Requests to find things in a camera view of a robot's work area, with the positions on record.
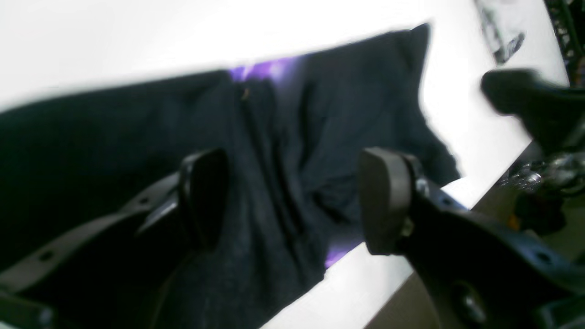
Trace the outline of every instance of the white surface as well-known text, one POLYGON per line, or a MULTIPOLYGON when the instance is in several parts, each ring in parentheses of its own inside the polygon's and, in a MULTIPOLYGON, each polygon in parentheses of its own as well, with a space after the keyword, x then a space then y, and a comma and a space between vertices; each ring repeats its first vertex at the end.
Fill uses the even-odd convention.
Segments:
MULTIPOLYGON (((519 0, 526 41, 508 67, 567 84, 542 0, 519 0)), ((479 91, 494 67, 473 0, 0 0, 0 111, 50 95, 234 66, 432 24, 421 90, 472 207, 529 142, 479 91)), ((362 328, 411 273, 363 245, 265 328, 362 328)))

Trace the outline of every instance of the white table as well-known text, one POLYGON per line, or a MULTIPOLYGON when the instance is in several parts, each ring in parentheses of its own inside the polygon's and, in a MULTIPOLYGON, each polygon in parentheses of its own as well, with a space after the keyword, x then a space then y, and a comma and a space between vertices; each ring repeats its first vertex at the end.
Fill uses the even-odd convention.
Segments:
MULTIPOLYGON (((519 0, 527 30, 507 67, 567 84, 542 0, 519 0)), ((446 190, 472 207, 529 143, 479 91, 494 68, 473 0, 0 0, 0 111, 103 86, 319 50, 432 24, 421 102, 464 178, 446 190)), ((364 327, 412 269, 364 245, 265 328, 364 327)))

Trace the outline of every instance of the black garment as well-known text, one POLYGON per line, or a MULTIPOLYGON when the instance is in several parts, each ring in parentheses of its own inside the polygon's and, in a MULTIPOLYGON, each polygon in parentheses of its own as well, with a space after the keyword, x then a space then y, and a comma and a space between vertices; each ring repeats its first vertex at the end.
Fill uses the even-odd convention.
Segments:
POLYGON ((278 85, 220 71, 0 115, 0 269, 220 147, 231 177, 218 248, 177 274, 157 327, 260 327, 323 278, 328 243, 360 240, 360 149, 413 154, 439 184, 458 177, 418 105, 428 32, 303 56, 278 85))

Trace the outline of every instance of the navy cloth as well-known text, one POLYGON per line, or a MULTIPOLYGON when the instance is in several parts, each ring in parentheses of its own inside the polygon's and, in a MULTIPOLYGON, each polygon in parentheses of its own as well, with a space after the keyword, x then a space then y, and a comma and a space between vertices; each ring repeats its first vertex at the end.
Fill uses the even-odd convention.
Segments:
POLYGON ((322 280, 328 249, 362 240, 361 149, 413 154, 438 184, 459 177, 419 108, 428 38, 422 25, 308 54, 278 84, 217 71, 0 115, 0 269, 223 148, 218 247, 176 274, 156 327, 260 327, 322 280))

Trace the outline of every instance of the hole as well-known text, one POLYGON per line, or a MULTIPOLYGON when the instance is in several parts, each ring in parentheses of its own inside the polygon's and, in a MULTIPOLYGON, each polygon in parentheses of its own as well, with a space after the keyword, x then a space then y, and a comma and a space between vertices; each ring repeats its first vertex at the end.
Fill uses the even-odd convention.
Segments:
POLYGON ((538 257, 538 259, 543 263, 546 263, 546 264, 552 263, 552 259, 549 257, 549 255, 547 255, 543 252, 536 253, 536 257, 538 257))
POLYGON ((43 252, 43 253, 42 253, 42 254, 39 256, 39 260, 40 260, 41 262, 46 262, 46 261, 48 261, 48 260, 49 260, 49 259, 51 259, 51 258, 53 258, 53 252, 52 252, 52 251, 46 251, 46 252, 43 252))

